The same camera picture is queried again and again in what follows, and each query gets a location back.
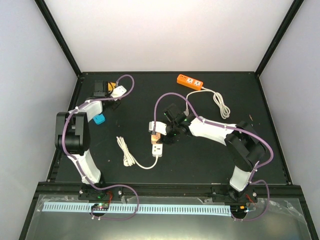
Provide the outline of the yellow cube socket adapter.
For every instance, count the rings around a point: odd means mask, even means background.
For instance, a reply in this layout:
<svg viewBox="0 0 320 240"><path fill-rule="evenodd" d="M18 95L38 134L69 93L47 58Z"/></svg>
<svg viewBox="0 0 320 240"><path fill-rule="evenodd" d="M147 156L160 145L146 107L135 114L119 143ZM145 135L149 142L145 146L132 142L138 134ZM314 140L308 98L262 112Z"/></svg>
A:
<svg viewBox="0 0 320 240"><path fill-rule="evenodd" d="M115 82L108 82L107 87L108 87L108 91L111 92L117 87L117 85Z"/></svg>

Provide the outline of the pink round object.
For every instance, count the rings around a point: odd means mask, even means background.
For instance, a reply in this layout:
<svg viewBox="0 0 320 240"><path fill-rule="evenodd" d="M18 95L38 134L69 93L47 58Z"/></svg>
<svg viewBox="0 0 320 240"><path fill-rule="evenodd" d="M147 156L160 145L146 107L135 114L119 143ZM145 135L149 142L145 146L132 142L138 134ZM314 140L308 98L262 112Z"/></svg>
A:
<svg viewBox="0 0 320 240"><path fill-rule="evenodd" d="M151 135L151 144L159 144L161 140L161 134L159 132L156 132L155 134Z"/></svg>

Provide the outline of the blue plug adapter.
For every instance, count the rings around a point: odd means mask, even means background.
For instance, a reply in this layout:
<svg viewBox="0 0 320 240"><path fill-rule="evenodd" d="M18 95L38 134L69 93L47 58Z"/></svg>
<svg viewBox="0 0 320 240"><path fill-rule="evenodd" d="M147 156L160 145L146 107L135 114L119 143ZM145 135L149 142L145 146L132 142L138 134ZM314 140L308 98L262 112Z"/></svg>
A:
<svg viewBox="0 0 320 240"><path fill-rule="evenodd" d="M101 114L98 114L96 116L93 117L93 121L97 124L97 125L100 125L102 123L104 123L106 121L106 118L105 116L101 113Z"/></svg>

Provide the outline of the white socket adapter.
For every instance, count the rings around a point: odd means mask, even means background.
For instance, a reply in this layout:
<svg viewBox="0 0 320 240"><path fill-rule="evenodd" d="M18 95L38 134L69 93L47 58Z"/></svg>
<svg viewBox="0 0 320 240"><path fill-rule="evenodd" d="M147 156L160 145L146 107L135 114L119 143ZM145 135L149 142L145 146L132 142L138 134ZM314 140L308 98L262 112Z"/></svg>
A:
<svg viewBox="0 0 320 240"><path fill-rule="evenodd" d="M163 144L162 143L156 143L152 145L152 156L153 157L162 157L163 154Z"/></svg>

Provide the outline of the orange power strip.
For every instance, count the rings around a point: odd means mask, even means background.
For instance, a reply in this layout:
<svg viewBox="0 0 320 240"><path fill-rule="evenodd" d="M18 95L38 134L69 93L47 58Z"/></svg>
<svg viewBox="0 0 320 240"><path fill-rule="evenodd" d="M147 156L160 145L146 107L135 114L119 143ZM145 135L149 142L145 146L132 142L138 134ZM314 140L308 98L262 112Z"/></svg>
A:
<svg viewBox="0 0 320 240"><path fill-rule="evenodd" d="M190 89L200 91L203 87L203 82L200 80L197 80L195 78L179 74L176 78L176 82L182 86L188 87Z"/></svg>

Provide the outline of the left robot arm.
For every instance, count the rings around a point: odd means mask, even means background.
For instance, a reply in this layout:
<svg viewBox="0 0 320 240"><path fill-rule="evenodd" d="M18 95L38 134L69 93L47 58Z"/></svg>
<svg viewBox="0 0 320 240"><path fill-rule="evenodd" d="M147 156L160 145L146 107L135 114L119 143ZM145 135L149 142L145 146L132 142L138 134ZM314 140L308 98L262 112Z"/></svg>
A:
<svg viewBox="0 0 320 240"><path fill-rule="evenodd" d="M91 135L89 122L97 124L105 121L102 112L115 103L117 86L113 82L98 81L94 84L93 97L68 112L56 115L55 147L63 152L80 174L81 182L91 185L89 193L97 200L108 192L102 184L101 171L90 153Z"/></svg>

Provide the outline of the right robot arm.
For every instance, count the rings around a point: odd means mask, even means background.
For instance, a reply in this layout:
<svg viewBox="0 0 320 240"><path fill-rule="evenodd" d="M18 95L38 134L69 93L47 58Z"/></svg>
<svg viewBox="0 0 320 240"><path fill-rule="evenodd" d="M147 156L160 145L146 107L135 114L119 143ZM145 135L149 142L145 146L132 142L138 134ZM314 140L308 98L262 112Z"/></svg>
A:
<svg viewBox="0 0 320 240"><path fill-rule="evenodd" d="M240 201L246 195L245 189L252 183L254 174L263 166L261 161L266 153L269 153L269 159L265 165L274 158L271 146L244 121L238 124L212 121L194 113L180 111L175 104L168 106L163 114L167 122L156 121L150 128L156 133L166 137L185 134L212 140L227 147L234 162L227 195L234 202Z"/></svg>

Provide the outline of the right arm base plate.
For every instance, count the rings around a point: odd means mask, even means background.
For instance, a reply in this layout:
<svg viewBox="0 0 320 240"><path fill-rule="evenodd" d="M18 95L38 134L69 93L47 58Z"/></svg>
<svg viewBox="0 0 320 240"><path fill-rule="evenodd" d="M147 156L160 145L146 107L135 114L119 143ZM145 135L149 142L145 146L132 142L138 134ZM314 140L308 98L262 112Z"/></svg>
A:
<svg viewBox="0 0 320 240"><path fill-rule="evenodd" d="M226 204L246 204L257 203L257 194L252 186L245 187L242 191L237 191L228 184L214 185L211 187L211 195L214 202Z"/></svg>

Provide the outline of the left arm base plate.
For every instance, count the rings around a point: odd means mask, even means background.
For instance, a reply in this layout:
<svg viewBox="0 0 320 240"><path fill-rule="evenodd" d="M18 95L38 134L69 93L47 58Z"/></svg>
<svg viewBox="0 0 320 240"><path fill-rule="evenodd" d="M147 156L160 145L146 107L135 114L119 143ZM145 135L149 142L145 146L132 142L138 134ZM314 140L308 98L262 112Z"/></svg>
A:
<svg viewBox="0 0 320 240"><path fill-rule="evenodd" d="M106 190L97 190L93 188L91 185L82 185L78 194L79 200L86 200L89 202L95 201L117 201L122 196L123 187L113 187Z"/></svg>

